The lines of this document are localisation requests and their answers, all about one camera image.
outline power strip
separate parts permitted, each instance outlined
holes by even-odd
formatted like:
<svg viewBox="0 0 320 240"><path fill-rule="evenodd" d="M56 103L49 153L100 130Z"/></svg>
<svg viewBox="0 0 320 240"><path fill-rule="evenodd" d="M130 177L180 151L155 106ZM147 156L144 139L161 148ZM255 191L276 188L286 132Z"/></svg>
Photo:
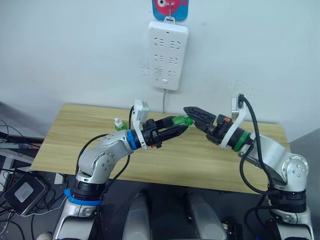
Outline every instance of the power strip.
<svg viewBox="0 0 320 240"><path fill-rule="evenodd" d="M157 88L178 90L188 42L188 28L152 21L148 33L152 84Z"/></svg>

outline gray wall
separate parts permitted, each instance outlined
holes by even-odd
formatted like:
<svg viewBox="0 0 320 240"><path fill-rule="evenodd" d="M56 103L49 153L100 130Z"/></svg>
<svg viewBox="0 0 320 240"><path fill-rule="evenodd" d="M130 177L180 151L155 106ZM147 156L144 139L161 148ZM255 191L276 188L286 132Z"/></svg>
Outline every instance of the gray wall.
<svg viewBox="0 0 320 240"><path fill-rule="evenodd" d="M320 128L292 141L290 147L309 163L307 205L311 209L314 231L320 234Z"/></svg>

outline wooden table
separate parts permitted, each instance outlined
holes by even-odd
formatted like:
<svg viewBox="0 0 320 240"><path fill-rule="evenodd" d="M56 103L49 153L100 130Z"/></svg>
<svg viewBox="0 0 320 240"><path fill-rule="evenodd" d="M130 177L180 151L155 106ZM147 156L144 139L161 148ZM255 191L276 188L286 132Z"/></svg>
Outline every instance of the wooden table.
<svg viewBox="0 0 320 240"><path fill-rule="evenodd" d="M83 145L97 135L113 133L114 118L127 120L128 114L125 109L65 104L31 169L74 175ZM150 112L148 118L158 120L167 116L170 114ZM241 127L253 131L251 122L244 122ZM280 125L260 123L259 129L261 134L289 149ZM119 172L126 159L118 162L111 177ZM253 193L240 177L239 162L234 151L219 148L209 142L202 131L190 127L181 136L165 141L162 148L138 149L131 155L130 164L119 179ZM245 174L255 187L266 189L267 178L262 170L246 163Z"/></svg>

